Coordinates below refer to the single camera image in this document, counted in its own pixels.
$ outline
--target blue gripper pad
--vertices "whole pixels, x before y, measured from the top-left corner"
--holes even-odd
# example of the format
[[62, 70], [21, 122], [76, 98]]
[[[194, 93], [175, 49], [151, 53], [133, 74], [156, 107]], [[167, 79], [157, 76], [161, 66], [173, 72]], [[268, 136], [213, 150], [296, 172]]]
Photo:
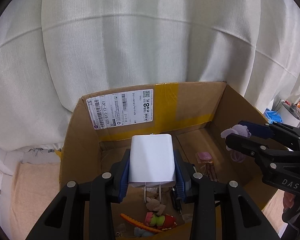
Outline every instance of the blue gripper pad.
[[174, 166], [176, 172], [176, 185], [175, 190], [177, 197], [180, 197], [184, 203], [191, 202], [193, 197], [191, 189], [191, 175], [189, 175], [189, 169], [194, 173], [192, 164], [185, 163], [181, 158], [178, 150], [173, 151]]
[[272, 130], [266, 125], [260, 125], [260, 124], [256, 124], [256, 123], [252, 123], [252, 122], [245, 122], [245, 121], [241, 121], [238, 124], [247, 126], [249, 132], [253, 136], [257, 136], [257, 137], [263, 138], [263, 139], [268, 139], [268, 138], [273, 137]]
[[128, 176], [130, 164], [130, 149], [126, 149], [122, 160], [114, 163], [111, 166], [110, 172], [114, 174], [113, 190], [112, 190], [112, 203], [121, 203], [127, 194], [128, 190]]
[[128, 176], [129, 176], [129, 164], [130, 164], [130, 155], [129, 159], [126, 161], [126, 165], [124, 167], [121, 179], [120, 179], [120, 188], [119, 188], [119, 194], [118, 194], [118, 200], [122, 202], [124, 197], [127, 194], [128, 190]]
[[186, 183], [182, 177], [182, 173], [181, 173], [181, 169], [180, 169], [180, 166], [179, 166], [179, 163], [178, 161], [176, 160], [176, 154], [175, 152], [174, 153], [174, 168], [175, 168], [175, 171], [176, 171], [176, 185], [175, 185], [175, 190], [176, 190], [176, 193], [177, 193], [177, 197], [180, 197], [182, 199], [183, 202], [186, 201]]

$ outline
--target barcode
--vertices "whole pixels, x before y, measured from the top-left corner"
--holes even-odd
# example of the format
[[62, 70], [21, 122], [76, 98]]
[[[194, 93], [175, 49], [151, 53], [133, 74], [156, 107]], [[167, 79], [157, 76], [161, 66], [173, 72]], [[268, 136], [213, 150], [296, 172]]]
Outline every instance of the barcode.
[[126, 94], [122, 94], [122, 107], [124, 111], [127, 111], [127, 101], [126, 101]]
[[[88, 101], [89, 112], [91, 112], [90, 106], [93, 106], [92, 100], [89, 100], [89, 101]], [[93, 121], [93, 126], [96, 126], [97, 123], [96, 123], [96, 121], [94, 120], [94, 118], [91, 117], [91, 120]]]
[[94, 105], [96, 107], [96, 111], [97, 111], [97, 115], [98, 115], [100, 126], [104, 127], [105, 123], [103, 122], [103, 117], [102, 117], [102, 113], [101, 113], [100, 103], [99, 103], [98, 99], [94, 100]]
[[118, 97], [114, 96], [114, 113], [115, 113], [115, 117], [118, 120], [118, 124], [120, 124], [121, 118], [120, 118], [120, 111], [119, 111], [119, 102], [118, 102]]
[[150, 90], [143, 91], [143, 98], [149, 98], [150, 97]]

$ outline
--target stuffed toy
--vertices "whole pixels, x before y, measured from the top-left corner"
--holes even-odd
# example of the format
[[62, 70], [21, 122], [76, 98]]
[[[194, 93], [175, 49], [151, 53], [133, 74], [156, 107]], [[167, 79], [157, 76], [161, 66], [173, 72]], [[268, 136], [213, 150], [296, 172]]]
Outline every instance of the stuffed toy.
[[145, 219], [145, 225], [148, 227], [157, 226], [157, 229], [165, 231], [176, 227], [177, 223], [173, 216], [156, 216], [153, 212], [148, 212]]
[[162, 232], [163, 232], [163, 230], [158, 230], [158, 229], [156, 229], [156, 228], [148, 227], [148, 226], [146, 226], [145, 224], [143, 224], [143, 223], [141, 223], [141, 222], [139, 222], [139, 221], [137, 221], [137, 220], [134, 220], [133, 218], [128, 217], [128, 216], [125, 215], [125, 214], [122, 214], [122, 213], [121, 213], [121, 214], [120, 214], [120, 217], [122, 217], [124, 220], [126, 220], [128, 223], [134, 225], [135, 227], [144, 229], [144, 230], [146, 230], [146, 231], [149, 231], [149, 232], [152, 232], [152, 233], [155, 233], [155, 234], [157, 234], [157, 233], [162, 233]]
[[[226, 138], [229, 134], [234, 133], [234, 134], [239, 134], [241, 136], [250, 138], [251, 133], [248, 130], [248, 127], [245, 125], [241, 124], [236, 124], [232, 128], [226, 129], [221, 133], [221, 138]], [[246, 155], [242, 154], [241, 152], [235, 151], [230, 149], [228, 146], [226, 146], [226, 149], [230, 152], [230, 157], [234, 162], [242, 163], [245, 158], [247, 157]]]
[[149, 211], [156, 212], [157, 216], [161, 216], [164, 209], [166, 208], [166, 205], [160, 204], [159, 200], [156, 200], [155, 198], [151, 199], [151, 198], [147, 197], [146, 208]]
[[147, 236], [154, 236], [154, 233], [151, 233], [147, 230], [135, 227], [134, 228], [134, 236], [136, 237], [147, 237]]

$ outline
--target white power adapter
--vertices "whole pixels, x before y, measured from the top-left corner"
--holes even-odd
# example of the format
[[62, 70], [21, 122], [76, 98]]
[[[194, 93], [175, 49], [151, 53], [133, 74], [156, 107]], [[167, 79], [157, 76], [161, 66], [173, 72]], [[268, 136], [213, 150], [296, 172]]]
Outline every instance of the white power adapter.
[[128, 183], [133, 187], [173, 187], [176, 183], [170, 134], [135, 135]]

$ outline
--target white curtain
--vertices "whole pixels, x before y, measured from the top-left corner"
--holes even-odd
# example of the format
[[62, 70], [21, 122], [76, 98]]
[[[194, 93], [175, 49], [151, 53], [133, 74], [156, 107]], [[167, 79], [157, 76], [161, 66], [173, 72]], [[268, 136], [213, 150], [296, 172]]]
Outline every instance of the white curtain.
[[62, 142], [78, 98], [227, 81], [261, 112], [300, 97], [293, 0], [13, 0], [0, 18], [0, 147]]

